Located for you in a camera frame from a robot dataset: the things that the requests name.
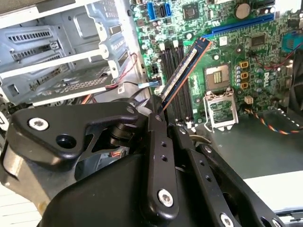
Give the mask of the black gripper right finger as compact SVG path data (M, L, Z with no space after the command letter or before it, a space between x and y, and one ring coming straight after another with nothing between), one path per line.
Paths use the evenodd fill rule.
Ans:
M209 145L195 146L165 111L168 227L280 227L282 220Z

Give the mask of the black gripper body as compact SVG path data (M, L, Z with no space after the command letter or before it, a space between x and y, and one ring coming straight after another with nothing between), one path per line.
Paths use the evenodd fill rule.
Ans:
M163 227L218 227L192 175L175 169L179 212ZM125 157L59 192L43 227L152 227L141 212L143 156Z

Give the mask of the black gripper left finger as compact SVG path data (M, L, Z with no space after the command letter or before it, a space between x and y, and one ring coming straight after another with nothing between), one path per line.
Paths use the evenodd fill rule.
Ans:
M7 131L7 186L43 216L65 188L120 159L142 155L142 215L166 220L169 142L158 96L138 108L105 102L22 109Z

